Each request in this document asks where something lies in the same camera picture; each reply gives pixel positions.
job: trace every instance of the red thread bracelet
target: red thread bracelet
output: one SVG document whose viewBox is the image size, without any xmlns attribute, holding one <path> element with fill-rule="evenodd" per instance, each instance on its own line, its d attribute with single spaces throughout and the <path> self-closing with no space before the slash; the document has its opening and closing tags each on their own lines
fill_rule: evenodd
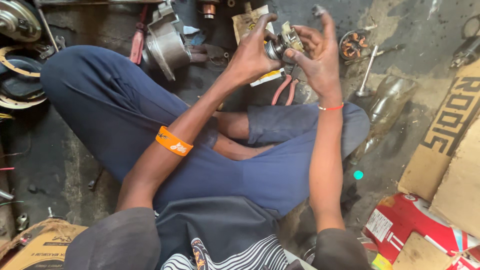
<svg viewBox="0 0 480 270">
<path fill-rule="evenodd" d="M 340 105 L 340 106 L 338 106 L 338 107 L 334 107 L 334 108 L 324 108 L 324 107 L 320 107 L 320 104 L 318 105 L 318 108 L 321 109 L 321 110 L 338 110 L 338 109 L 343 108 L 343 102 L 342 102 L 342 105 Z"/>
</svg>

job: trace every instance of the hand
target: hand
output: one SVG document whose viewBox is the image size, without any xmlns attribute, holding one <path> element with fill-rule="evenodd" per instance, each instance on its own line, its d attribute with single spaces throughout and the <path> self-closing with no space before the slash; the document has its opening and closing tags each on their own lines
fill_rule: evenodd
<svg viewBox="0 0 480 270">
<path fill-rule="evenodd" d="M 308 83 L 320 97 L 341 96 L 335 22 L 328 12 L 322 14 L 322 24 L 323 35 L 317 29 L 293 26 L 312 59 L 294 49 L 285 54 L 303 69 Z"/>
<path fill-rule="evenodd" d="M 239 85 L 246 85 L 280 69 L 281 61 L 268 58 L 264 49 L 266 38 L 276 39 L 275 35 L 265 29 L 267 23 L 276 19 L 277 15 L 273 13 L 262 15 L 255 28 L 241 37 L 237 51 L 225 70 L 231 80 L 236 80 Z"/>
</svg>

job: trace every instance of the green dot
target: green dot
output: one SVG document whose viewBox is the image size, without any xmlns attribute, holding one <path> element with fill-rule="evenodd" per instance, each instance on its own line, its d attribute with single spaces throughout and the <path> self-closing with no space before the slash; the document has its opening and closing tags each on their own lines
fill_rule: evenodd
<svg viewBox="0 0 480 270">
<path fill-rule="evenodd" d="M 360 171 L 355 171 L 355 172 L 353 173 L 353 177 L 355 177 L 355 179 L 357 179 L 357 180 L 360 180 L 360 179 L 362 179 L 362 177 L 363 177 L 363 173 L 360 172 Z"/>
</svg>

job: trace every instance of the forearm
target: forearm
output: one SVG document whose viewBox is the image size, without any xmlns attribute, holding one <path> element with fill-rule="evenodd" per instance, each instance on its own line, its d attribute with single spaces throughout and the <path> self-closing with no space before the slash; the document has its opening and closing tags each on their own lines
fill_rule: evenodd
<svg viewBox="0 0 480 270">
<path fill-rule="evenodd" d="M 191 145 L 218 106 L 236 88 L 228 74 L 223 73 L 192 107 L 168 127 L 168 131 Z M 116 211 L 131 207 L 152 208 L 157 189 L 181 162 L 182 156 L 160 145 L 154 137 L 152 140 L 153 143 L 123 179 Z"/>
<path fill-rule="evenodd" d="M 331 95 L 322 97 L 320 106 L 333 108 L 342 104 L 340 85 L 334 84 Z M 320 110 L 315 144 L 310 165 L 310 205 L 317 231 L 326 228 L 344 229 L 340 211 L 342 190 L 342 110 Z"/>
</svg>

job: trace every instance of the black t-shirt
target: black t-shirt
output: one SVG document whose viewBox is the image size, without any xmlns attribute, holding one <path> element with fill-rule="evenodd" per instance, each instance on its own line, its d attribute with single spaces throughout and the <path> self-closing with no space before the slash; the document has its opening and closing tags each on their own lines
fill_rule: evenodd
<svg viewBox="0 0 480 270">
<path fill-rule="evenodd" d="M 244 197 L 171 202 L 155 219 L 148 208 L 115 213 L 79 234 L 66 270 L 297 270 L 288 264 L 274 216 Z M 361 243 L 327 229 L 317 236 L 318 270 L 370 269 Z"/>
</svg>

